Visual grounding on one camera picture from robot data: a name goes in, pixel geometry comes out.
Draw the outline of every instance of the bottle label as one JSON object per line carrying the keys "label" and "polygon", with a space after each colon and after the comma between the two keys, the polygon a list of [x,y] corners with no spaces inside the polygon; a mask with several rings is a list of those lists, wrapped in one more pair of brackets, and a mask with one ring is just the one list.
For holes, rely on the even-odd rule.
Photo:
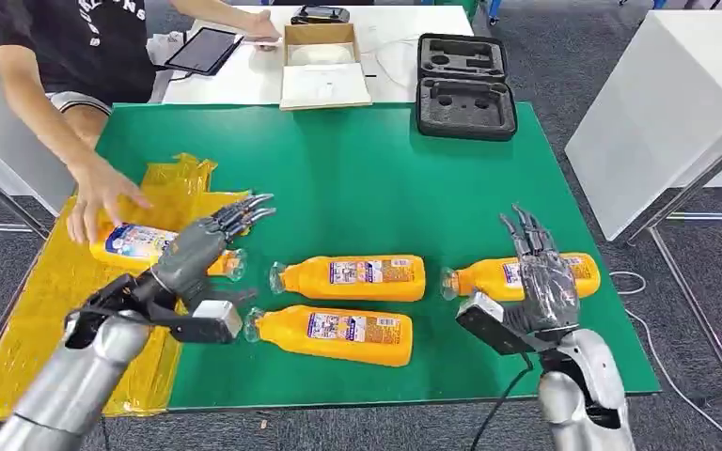
{"label": "bottle label", "polygon": [[397,345],[400,343],[400,320],[312,313],[308,317],[306,335],[326,340]]}
{"label": "bottle label", "polygon": [[332,261],[328,278],[331,284],[340,285],[411,282],[414,280],[414,267],[408,258]]}
{"label": "bottle label", "polygon": [[179,234],[144,225],[124,224],[106,239],[106,252],[125,257],[158,257]]}
{"label": "bottle label", "polygon": [[[575,279],[590,279],[590,268],[583,263],[583,259],[580,257],[564,257],[569,266],[572,267],[572,272]],[[522,274],[518,263],[506,263],[502,266],[502,270],[505,272],[505,286],[508,288],[521,288],[522,287]]]}

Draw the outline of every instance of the black foam case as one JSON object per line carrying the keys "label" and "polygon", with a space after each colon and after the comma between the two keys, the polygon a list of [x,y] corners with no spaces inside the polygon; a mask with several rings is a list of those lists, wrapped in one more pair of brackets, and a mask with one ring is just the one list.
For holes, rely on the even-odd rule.
{"label": "black foam case", "polygon": [[426,33],[419,37],[416,125],[423,134],[508,141],[516,105],[499,39]]}

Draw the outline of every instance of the cardboard box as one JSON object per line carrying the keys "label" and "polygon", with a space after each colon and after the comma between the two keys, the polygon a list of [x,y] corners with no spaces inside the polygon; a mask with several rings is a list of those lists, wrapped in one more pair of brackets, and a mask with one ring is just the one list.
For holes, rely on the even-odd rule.
{"label": "cardboard box", "polygon": [[[297,57],[302,53],[295,52],[314,44],[337,44],[320,46],[320,50],[327,51],[323,52],[326,64],[303,64],[303,58]],[[311,52],[314,49],[309,47],[306,50]],[[352,23],[287,25],[284,28],[283,50],[281,110],[372,104]],[[342,57],[332,59],[331,54]]]}

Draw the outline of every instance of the person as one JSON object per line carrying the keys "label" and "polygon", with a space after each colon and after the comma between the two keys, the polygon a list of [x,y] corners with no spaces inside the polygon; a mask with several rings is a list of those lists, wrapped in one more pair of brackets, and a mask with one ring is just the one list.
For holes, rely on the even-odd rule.
{"label": "person", "polygon": [[[0,0],[0,77],[8,104],[78,184],[68,233],[95,241],[104,208],[119,226],[118,197],[148,200],[95,151],[114,102],[147,102],[156,67],[146,49],[145,0]],[[270,11],[220,0],[170,0],[180,13],[277,39]]]}

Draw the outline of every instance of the orange bottle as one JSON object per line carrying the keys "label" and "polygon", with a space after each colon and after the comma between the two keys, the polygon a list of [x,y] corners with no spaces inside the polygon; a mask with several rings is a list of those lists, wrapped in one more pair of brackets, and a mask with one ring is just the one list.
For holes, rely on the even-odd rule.
{"label": "orange bottle", "polygon": [[[90,253],[103,263],[127,270],[144,271],[159,260],[167,245],[179,236],[145,225],[105,224],[98,240],[89,245]],[[247,255],[243,249],[226,250],[207,270],[208,275],[224,275],[239,280],[244,274]]]}
{"label": "orange bottle", "polygon": [[404,366],[411,360],[414,326],[397,313],[306,305],[264,312],[254,307],[245,319],[244,336],[299,354]]}
{"label": "orange bottle", "polygon": [[311,299],[398,301],[425,294],[425,263],[417,256],[313,257],[297,265],[275,263],[273,293],[295,291]]}
{"label": "orange bottle", "polygon": [[[567,252],[560,254],[572,267],[577,294],[590,296],[602,282],[596,262],[588,254]],[[441,290],[448,301],[458,296],[469,296],[479,288],[495,301],[522,301],[525,289],[519,273],[519,260],[490,258],[481,260],[463,270],[444,268],[441,273]]]}

